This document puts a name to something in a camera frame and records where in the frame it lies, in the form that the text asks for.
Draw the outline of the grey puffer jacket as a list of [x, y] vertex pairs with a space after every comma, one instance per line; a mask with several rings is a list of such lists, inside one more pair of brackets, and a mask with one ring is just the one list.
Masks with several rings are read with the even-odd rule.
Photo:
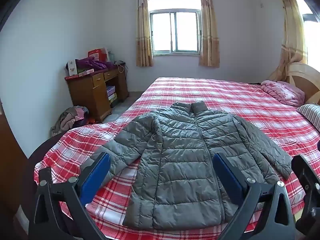
[[123, 224], [142, 230], [200, 229], [231, 220], [237, 207], [213, 168], [216, 153], [259, 183], [273, 184], [292, 172], [291, 157], [264, 132], [202, 101], [176, 102], [134, 118], [90, 158], [101, 152], [111, 158], [104, 183], [139, 163]]

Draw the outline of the pile of clothes on floor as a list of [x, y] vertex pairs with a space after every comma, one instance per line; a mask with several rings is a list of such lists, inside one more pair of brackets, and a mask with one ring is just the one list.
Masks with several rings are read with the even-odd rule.
[[86, 107], [69, 107], [59, 116], [55, 125], [50, 128], [51, 137], [72, 129], [76, 123], [78, 124], [85, 120], [88, 114], [89, 110]]

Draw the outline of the bed with red plaid sheet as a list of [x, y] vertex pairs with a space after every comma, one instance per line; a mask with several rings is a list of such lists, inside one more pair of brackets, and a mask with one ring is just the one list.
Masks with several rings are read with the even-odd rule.
[[259, 183], [285, 183], [293, 213], [304, 190], [291, 170], [302, 155], [319, 172], [319, 131], [259, 85], [160, 77], [117, 120], [68, 131], [33, 169], [78, 176], [102, 152], [111, 167], [86, 209], [110, 239], [217, 239], [237, 207], [216, 175], [224, 155]]

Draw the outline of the brown wooden door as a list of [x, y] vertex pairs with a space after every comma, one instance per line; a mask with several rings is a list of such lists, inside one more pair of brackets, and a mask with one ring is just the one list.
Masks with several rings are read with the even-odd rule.
[[14, 137], [1, 109], [1, 204], [16, 213], [20, 205], [21, 182], [27, 158]]

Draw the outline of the wooden desk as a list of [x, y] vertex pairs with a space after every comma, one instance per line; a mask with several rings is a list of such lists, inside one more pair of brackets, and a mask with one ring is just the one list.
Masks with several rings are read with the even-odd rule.
[[103, 69], [84, 76], [66, 77], [65, 81], [74, 106], [84, 106], [98, 122], [112, 113], [107, 87], [114, 86], [117, 100], [123, 102], [129, 96], [126, 81], [126, 64], [114, 64], [111, 70]]

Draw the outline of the folded pink quilt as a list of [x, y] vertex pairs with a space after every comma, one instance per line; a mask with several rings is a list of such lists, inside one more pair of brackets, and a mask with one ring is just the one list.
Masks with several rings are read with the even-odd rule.
[[261, 89], [285, 105], [300, 107], [305, 102], [305, 93], [284, 81], [265, 80], [261, 83]]

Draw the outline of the striped pillow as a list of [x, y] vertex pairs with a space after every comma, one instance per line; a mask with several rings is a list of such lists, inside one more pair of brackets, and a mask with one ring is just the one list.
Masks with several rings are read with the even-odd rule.
[[320, 105], [304, 104], [297, 108], [297, 112], [304, 116], [318, 132], [320, 132]]

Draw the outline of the white box on desk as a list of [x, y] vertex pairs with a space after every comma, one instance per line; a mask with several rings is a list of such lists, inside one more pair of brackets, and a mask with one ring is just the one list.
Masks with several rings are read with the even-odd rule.
[[78, 74], [77, 66], [76, 66], [76, 60], [68, 61], [66, 64], [66, 68], [68, 70], [69, 76], [74, 76]]

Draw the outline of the purple garment on desk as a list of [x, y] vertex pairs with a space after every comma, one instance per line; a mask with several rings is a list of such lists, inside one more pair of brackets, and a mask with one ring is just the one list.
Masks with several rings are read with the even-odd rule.
[[113, 70], [115, 68], [112, 62], [105, 62], [96, 60], [94, 57], [87, 57], [84, 59], [75, 60], [77, 69], [93, 69], [95, 72], [100, 70]]

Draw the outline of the red gift bag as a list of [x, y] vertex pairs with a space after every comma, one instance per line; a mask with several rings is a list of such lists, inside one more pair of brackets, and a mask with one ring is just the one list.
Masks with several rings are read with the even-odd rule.
[[87, 53], [88, 57], [93, 57], [95, 60], [101, 61], [101, 62], [108, 62], [109, 55], [108, 51], [105, 48], [98, 48], [91, 50]]

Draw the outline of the wooden headboard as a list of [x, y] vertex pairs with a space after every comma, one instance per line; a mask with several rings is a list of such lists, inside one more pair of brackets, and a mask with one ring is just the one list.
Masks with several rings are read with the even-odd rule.
[[316, 103], [320, 100], [320, 72], [303, 63], [292, 63], [287, 68], [287, 83], [305, 93], [305, 103]]

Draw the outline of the right beige curtain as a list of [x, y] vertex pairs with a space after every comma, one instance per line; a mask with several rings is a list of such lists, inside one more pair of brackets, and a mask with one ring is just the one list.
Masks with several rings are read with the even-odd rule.
[[213, 0], [201, 0], [202, 37], [200, 65], [219, 68], [220, 47]]

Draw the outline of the left beige curtain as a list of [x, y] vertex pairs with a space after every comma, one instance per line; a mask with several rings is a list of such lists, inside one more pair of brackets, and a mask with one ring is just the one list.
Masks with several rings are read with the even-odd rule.
[[139, 67], [153, 66], [148, 1], [137, 0], [136, 65]]

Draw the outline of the beige curtain by headboard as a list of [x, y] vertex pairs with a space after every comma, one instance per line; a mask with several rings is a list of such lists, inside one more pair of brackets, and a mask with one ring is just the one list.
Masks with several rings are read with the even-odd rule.
[[296, 0], [282, 0], [284, 11], [284, 38], [278, 67], [268, 77], [271, 81], [284, 81], [289, 65], [307, 63], [303, 18]]

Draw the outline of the window with metal frame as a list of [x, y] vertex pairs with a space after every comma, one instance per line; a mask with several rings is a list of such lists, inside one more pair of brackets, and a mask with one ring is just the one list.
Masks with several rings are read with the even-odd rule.
[[201, 0], [149, 0], [148, 9], [153, 55], [200, 53]]

